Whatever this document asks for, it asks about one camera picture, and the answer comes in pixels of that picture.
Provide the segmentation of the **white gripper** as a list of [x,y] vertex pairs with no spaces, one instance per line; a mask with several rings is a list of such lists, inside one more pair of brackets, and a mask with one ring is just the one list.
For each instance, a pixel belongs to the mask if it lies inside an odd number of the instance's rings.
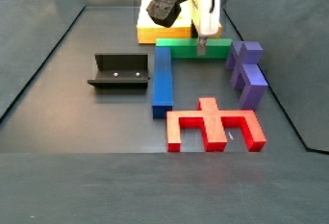
[[213,37],[220,28],[220,0],[189,0],[192,21],[198,32],[197,53],[206,55],[208,37]]

